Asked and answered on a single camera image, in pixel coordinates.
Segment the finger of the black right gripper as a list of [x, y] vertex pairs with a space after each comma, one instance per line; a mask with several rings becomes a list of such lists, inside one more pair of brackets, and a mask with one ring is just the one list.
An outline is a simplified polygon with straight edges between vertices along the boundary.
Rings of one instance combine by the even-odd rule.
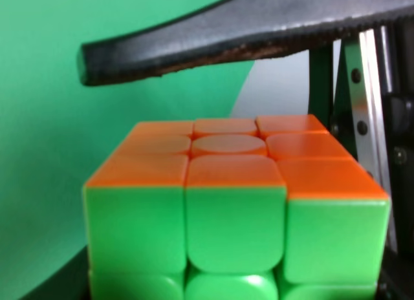
[[171, 21], [85, 43], [89, 87], [206, 65], [279, 58], [413, 16], [413, 0], [220, 0]]

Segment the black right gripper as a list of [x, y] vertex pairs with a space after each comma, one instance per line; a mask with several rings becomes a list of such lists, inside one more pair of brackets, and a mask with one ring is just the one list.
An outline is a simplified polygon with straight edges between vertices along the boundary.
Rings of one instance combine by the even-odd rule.
[[309, 112], [391, 199], [377, 299], [413, 298], [413, 21], [309, 52]]

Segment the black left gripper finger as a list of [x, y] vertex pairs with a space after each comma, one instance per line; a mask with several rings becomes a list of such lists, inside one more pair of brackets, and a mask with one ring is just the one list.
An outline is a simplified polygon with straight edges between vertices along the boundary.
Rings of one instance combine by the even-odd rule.
[[21, 299], [91, 299], [87, 247]]

